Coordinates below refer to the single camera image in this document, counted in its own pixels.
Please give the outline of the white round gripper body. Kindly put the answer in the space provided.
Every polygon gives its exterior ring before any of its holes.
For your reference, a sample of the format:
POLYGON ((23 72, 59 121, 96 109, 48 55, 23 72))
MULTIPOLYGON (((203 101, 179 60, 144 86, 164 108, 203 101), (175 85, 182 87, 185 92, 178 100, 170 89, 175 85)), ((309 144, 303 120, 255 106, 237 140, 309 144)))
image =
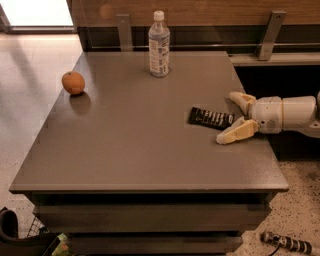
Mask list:
POLYGON ((283 102, 278 96, 263 97, 255 101, 250 116, 258 123, 263 134, 278 134, 283 126, 283 102))

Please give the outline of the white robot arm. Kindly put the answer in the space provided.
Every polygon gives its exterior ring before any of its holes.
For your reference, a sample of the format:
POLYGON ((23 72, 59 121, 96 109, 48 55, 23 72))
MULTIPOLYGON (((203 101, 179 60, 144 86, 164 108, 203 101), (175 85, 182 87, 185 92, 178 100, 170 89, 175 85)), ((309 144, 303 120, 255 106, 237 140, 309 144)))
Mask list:
POLYGON ((257 132, 279 134, 282 131, 295 131, 312 138, 320 137, 319 96, 257 99, 249 94, 231 92, 229 97, 247 119, 240 117, 218 134, 218 144, 244 140, 257 132))

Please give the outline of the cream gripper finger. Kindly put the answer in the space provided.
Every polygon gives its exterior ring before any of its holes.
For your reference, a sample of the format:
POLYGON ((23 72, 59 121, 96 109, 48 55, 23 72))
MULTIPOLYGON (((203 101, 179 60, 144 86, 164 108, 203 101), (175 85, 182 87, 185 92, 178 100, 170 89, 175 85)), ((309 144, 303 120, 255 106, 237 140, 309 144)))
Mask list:
POLYGON ((216 137, 218 144, 230 144, 252 137, 259 130, 258 123, 244 117, 237 119, 230 127, 219 133, 216 137))
POLYGON ((241 92, 230 92, 229 98, 240 107, 245 115, 249 113, 251 105, 256 101, 255 96, 241 92))

